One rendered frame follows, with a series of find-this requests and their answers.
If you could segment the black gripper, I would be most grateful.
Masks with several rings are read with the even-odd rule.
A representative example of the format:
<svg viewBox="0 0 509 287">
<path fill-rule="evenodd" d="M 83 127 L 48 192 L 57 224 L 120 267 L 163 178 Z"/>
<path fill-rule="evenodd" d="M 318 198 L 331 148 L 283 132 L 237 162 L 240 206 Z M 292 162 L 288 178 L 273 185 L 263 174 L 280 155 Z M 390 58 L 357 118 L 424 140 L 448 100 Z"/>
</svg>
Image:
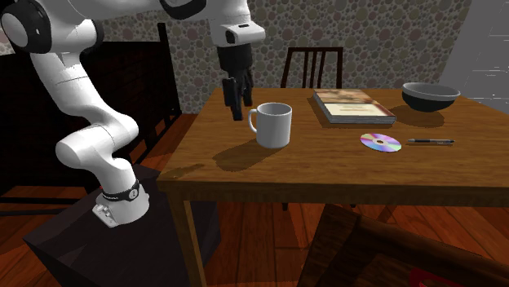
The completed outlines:
<svg viewBox="0 0 509 287">
<path fill-rule="evenodd" d="M 228 73 L 229 78 L 222 80 L 224 103 L 230 107 L 234 121 L 242 121 L 241 97 L 245 106 L 251 106 L 253 79 L 252 49 L 249 43 L 240 46 L 217 47 L 220 68 Z"/>
</svg>

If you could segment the white mug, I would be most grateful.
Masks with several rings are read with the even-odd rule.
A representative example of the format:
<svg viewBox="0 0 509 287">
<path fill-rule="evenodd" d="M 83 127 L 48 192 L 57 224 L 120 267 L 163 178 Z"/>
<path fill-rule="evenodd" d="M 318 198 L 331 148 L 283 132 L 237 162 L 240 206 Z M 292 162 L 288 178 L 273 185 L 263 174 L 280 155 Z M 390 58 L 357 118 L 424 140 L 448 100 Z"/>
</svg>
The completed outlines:
<svg viewBox="0 0 509 287">
<path fill-rule="evenodd" d="M 250 129 L 264 148 L 283 148 L 290 142 L 293 109 L 288 104 L 264 103 L 248 113 Z"/>
</svg>

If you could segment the dark slatted wooden chair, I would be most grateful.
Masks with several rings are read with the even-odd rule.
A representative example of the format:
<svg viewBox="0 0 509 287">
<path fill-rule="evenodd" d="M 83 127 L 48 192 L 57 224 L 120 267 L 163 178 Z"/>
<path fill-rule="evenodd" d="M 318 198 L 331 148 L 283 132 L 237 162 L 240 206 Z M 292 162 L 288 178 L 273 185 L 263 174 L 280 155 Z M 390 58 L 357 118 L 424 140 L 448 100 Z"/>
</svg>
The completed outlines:
<svg viewBox="0 0 509 287">
<path fill-rule="evenodd" d="M 286 88 L 292 56 L 295 53 L 303 52 L 303 75 L 302 88 L 321 88 L 322 76 L 325 67 L 327 53 L 336 53 L 336 76 L 335 87 L 342 88 L 343 75 L 343 48 L 342 47 L 289 47 L 285 58 L 285 67 L 281 78 L 281 88 Z"/>
</svg>

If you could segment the wooden table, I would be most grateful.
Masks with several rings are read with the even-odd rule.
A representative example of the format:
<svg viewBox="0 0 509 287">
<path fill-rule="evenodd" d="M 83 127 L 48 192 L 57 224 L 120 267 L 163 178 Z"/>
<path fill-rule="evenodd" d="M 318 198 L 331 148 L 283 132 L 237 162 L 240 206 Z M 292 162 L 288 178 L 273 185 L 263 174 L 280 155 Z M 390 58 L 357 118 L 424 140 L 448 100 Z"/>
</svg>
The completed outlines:
<svg viewBox="0 0 509 287">
<path fill-rule="evenodd" d="M 215 276 L 274 285 L 276 255 L 310 238 L 320 204 L 396 211 L 394 224 L 509 263 L 509 115 L 460 97 L 421 113 L 399 90 L 369 90 L 395 123 L 332 125 L 310 89 L 256 88 L 255 104 L 293 109 L 289 144 L 263 148 L 215 90 L 157 179 L 192 287 Z M 366 147 L 382 134 L 398 152 Z M 408 139 L 455 143 L 408 144 Z"/>
</svg>

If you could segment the thick book with brown cover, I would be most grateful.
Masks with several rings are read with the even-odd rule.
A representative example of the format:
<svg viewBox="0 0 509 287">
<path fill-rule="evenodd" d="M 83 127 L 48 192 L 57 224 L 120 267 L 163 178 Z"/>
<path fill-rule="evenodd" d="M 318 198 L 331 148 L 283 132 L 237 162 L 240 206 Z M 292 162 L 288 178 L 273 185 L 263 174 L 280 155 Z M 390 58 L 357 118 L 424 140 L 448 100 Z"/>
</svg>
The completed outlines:
<svg viewBox="0 0 509 287">
<path fill-rule="evenodd" d="M 331 124 L 391 125 L 396 115 L 359 89 L 315 89 L 313 99 Z"/>
</svg>

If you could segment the shiny compact disc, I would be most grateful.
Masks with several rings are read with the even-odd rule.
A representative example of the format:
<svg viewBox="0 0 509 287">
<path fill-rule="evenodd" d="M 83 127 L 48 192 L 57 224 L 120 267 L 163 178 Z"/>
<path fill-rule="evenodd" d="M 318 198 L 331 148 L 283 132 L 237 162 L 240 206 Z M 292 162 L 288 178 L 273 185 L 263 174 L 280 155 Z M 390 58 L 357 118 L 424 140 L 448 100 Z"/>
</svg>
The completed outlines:
<svg viewBox="0 0 509 287">
<path fill-rule="evenodd" d="M 382 134 L 363 134 L 360 141 L 368 148 L 379 152 L 398 152 L 401 144 L 396 139 Z"/>
</svg>

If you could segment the black bowl with grey inside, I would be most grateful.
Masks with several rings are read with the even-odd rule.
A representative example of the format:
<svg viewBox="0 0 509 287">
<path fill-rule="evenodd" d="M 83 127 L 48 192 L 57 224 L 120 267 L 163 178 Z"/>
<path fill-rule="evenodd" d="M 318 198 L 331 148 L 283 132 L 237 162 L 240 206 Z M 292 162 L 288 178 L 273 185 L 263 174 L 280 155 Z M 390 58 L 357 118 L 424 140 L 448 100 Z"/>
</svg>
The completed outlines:
<svg viewBox="0 0 509 287">
<path fill-rule="evenodd" d="M 407 82 L 402 86 L 402 99 L 413 110 L 433 113 L 448 108 L 461 92 L 438 84 Z"/>
</svg>

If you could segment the dark robot stand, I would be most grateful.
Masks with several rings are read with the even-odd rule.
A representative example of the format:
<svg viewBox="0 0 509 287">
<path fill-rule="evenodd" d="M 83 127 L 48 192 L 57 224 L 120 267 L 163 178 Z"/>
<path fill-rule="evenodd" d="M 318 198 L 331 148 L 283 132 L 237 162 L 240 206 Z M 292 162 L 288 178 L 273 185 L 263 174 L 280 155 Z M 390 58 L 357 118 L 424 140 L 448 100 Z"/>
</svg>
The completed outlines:
<svg viewBox="0 0 509 287">
<path fill-rule="evenodd" d="M 107 227 L 92 212 L 95 190 L 24 237 L 62 287 L 190 287 L 159 173 L 134 172 L 149 194 L 141 219 Z"/>
</svg>

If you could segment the dark wooden chair, red seat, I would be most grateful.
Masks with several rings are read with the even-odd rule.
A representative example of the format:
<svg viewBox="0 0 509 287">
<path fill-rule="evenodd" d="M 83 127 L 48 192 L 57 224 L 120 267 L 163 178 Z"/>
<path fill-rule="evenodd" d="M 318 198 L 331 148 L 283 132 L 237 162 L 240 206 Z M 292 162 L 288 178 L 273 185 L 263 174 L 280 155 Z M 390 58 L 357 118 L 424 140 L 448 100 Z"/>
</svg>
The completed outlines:
<svg viewBox="0 0 509 287">
<path fill-rule="evenodd" d="M 509 287 L 509 266 L 325 205 L 297 287 Z"/>
</svg>

